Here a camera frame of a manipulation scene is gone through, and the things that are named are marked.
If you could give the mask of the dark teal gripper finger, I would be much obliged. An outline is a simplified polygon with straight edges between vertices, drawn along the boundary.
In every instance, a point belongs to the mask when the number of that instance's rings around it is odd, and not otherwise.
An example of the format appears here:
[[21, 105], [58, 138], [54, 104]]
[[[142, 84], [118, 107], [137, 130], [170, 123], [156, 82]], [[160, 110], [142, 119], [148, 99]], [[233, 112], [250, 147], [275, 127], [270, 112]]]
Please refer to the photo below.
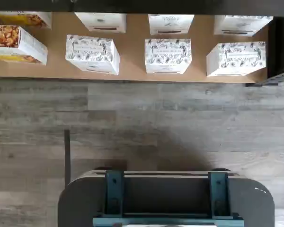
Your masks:
[[210, 216], [212, 218], [232, 217], [229, 173], [209, 172]]
[[123, 215], [124, 173], [123, 171], [106, 171], [105, 214], [112, 217]]

